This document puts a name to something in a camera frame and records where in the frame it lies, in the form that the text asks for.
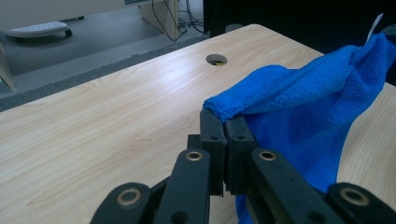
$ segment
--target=blue towel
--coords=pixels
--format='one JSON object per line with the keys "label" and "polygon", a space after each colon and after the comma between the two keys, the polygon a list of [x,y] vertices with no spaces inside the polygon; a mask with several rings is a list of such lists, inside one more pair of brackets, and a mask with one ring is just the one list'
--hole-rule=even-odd
{"label": "blue towel", "polygon": [[[276,150],[314,188],[335,183],[347,133],[384,87],[396,47],[384,34],[361,48],[345,46],[301,69],[268,65],[204,107],[225,121],[244,115],[261,147]],[[250,223],[245,197],[236,197],[240,223]]]}

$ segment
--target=gray floor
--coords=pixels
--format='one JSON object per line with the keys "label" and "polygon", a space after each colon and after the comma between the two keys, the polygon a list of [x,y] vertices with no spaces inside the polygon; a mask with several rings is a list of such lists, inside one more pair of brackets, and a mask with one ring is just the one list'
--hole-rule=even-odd
{"label": "gray floor", "polygon": [[[179,2],[179,10],[185,10]],[[196,19],[203,17],[202,3],[191,3]],[[179,17],[185,19],[185,13]],[[73,36],[63,33],[17,42],[0,32],[17,89],[0,83],[0,99],[43,87],[101,66],[174,44],[140,17],[138,7],[88,15],[84,20],[64,21]],[[184,34],[177,42],[193,38]]]}

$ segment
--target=wooden table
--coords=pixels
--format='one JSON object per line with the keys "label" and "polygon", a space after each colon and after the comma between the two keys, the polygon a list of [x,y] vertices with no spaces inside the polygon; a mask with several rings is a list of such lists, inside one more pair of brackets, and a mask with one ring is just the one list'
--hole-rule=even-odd
{"label": "wooden table", "polygon": [[[209,54],[228,62],[213,66]],[[0,223],[89,223],[116,186],[170,175],[203,101],[251,71],[299,68],[321,54],[259,25],[220,35],[0,113]],[[339,180],[396,208],[396,88],[353,124]],[[211,223],[236,223],[233,196],[212,197]]]}

